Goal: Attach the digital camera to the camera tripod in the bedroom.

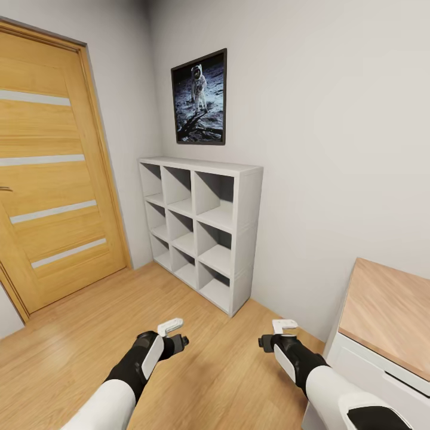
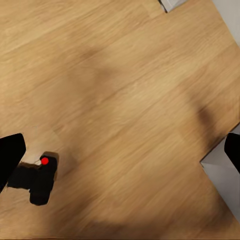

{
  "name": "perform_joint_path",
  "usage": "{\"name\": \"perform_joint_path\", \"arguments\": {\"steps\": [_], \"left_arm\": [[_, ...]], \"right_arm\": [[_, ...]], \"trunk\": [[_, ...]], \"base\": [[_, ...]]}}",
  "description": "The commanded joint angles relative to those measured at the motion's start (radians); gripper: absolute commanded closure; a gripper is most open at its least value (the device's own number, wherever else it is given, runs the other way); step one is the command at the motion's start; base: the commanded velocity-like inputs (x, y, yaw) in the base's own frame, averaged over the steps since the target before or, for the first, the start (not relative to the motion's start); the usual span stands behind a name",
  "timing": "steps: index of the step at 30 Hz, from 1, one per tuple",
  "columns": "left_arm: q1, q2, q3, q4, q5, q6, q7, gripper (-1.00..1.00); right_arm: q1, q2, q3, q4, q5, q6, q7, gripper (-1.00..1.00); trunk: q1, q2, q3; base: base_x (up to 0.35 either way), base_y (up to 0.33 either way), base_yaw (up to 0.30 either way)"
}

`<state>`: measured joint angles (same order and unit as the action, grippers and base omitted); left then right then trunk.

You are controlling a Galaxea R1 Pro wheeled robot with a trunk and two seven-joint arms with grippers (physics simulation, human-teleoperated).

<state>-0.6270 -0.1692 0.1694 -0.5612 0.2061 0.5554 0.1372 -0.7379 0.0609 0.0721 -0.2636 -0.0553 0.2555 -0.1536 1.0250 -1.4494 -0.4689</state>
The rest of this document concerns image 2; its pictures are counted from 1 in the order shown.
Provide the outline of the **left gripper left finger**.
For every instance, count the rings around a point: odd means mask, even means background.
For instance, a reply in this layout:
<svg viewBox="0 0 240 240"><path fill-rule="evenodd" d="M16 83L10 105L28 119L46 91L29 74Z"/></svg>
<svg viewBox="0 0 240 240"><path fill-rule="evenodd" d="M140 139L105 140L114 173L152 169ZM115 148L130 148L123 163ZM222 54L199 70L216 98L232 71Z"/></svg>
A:
<svg viewBox="0 0 240 240"><path fill-rule="evenodd" d="M0 138L0 193L26 152L21 133Z"/></svg>

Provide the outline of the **digital camera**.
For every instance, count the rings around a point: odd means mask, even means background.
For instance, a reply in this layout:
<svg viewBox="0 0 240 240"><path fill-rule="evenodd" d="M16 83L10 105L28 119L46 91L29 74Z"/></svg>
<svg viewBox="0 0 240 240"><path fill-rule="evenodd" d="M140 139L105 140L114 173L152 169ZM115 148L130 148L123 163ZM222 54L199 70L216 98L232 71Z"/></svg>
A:
<svg viewBox="0 0 240 240"><path fill-rule="evenodd" d="M30 203L35 206L46 205L53 189L54 175L57 169L57 157L43 154L42 165L34 167L17 166L7 182L8 187L30 189Z"/></svg>

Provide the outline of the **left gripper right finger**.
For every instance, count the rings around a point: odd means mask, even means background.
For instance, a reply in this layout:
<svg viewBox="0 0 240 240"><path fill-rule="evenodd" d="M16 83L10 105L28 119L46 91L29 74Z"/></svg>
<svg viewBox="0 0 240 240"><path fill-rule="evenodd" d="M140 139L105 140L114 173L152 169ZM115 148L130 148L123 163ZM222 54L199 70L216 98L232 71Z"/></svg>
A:
<svg viewBox="0 0 240 240"><path fill-rule="evenodd" d="M240 135L229 133L225 140L224 151L240 173Z"/></svg>

